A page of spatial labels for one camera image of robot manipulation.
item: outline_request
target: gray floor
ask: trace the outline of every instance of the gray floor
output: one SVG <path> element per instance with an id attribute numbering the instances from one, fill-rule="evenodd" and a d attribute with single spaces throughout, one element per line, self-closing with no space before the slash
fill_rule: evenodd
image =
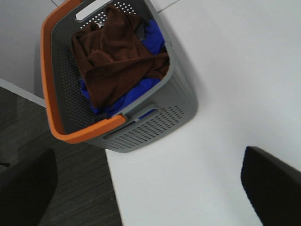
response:
<path id="1" fill-rule="evenodd" d="M 55 139 L 43 107 L 0 88 L 0 162 L 43 147 L 54 149 L 59 179 L 40 226 L 121 226 L 104 150 Z"/>

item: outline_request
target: blue cloth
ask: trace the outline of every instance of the blue cloth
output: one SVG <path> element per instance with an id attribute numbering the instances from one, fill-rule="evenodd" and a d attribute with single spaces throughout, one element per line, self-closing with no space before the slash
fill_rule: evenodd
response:
<path id="1" fill-rule="evenodd" d="M 83 80 L 80 80 L 80 91 L 82 95 L 90 100 L 89 93 L 87 91 L 87 87 L 85 85 L 85 82 Z M 132 88 L 130 91 L 128 91 L 125 95 L 123 95 L 121 98 L 119 98 L 115 103 L 113 103 L 111 106 L 102 107 L 100 109 L 96 109 L 91 104 L 91 109 L 94 114 L 99 115 L 103 113 L 107 113 L 109 116 L 113 116 L 126 106 L 128 106 L 130 103 L 141 97 L 144 93 L 146 93 L 148 90 L 150 90 L 153 86 L 155 86 L 158 82 L 160 82 L 160 79 L 142 79 L 134 88 Z"/>
<path id="2" fill-rule="evenodd" d="M 141 43 L 154 55 L 165 47 L 163 35 L 156 21 L 149 20 L 148 26 L 145 27 L 145 39 Z"/>

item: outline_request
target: white table surface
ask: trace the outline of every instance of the white table surface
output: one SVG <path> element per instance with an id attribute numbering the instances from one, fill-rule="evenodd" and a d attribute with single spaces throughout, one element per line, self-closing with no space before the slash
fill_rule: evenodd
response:
<path id="1" fill-rule="evenodd" d="M 131 153 L 107 150 L 124 226 L 261 225 L 247 145 L 301 170 L 301 2 L 180 0 L 160 13 L 199 110 Z"/>

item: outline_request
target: orange handle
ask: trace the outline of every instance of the orange handle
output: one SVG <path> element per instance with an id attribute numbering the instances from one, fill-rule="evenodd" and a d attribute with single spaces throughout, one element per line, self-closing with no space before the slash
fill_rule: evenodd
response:
<path id="1" fill-rule="evenodd" d="M 44 21 L 41 28 L 41 72 L 44 98 L 46 102 L 46 111 L 49 122 L 49 127 L 52 134 L 67 143 L 75 144 L 87 141 L 96 136 L 104 134 L 118 126 L 124 124 L 127 119 L 123 115 L 115 115 L 108 120 L 102 120 L 89 127 L 78 130 L 76 132 L 66 134 L 55 93 L 55 85 L 52 76 L 51 62 L 51 32 L 55 24 L 68 14 L 72 9 L 78 6 L 81 0 L 67 0 L 54 10 Z"/>

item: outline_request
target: brown towel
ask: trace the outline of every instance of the brown towel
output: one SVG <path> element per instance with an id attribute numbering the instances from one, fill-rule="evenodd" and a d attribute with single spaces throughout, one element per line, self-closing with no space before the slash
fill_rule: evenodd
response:
<path id="1" fill-rule="evenodd" d="M 169 68 L 167 53 L 153 55 L 134 31 L 139 16 L 109 4 L 103 29 L 90 23 L 72 37 L 72 51 L 95 108 L 113 104 L 144 77 L 162 79 Z"/>

